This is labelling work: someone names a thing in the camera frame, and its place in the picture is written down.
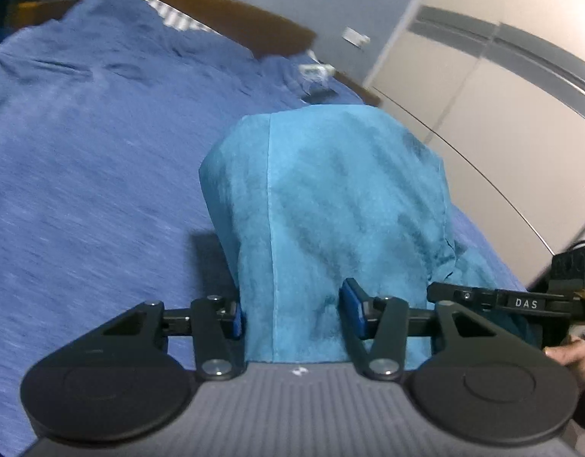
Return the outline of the person's right hand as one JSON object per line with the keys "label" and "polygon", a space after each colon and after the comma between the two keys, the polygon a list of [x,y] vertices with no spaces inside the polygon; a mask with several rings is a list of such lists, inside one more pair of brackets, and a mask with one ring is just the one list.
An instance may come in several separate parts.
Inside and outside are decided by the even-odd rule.
{"label": "person's right hand", "polygon": [[569,335],[562,345],[546,347],[542,352],[566,367],[574,376],[580,390],[585,390],[585,339]]}

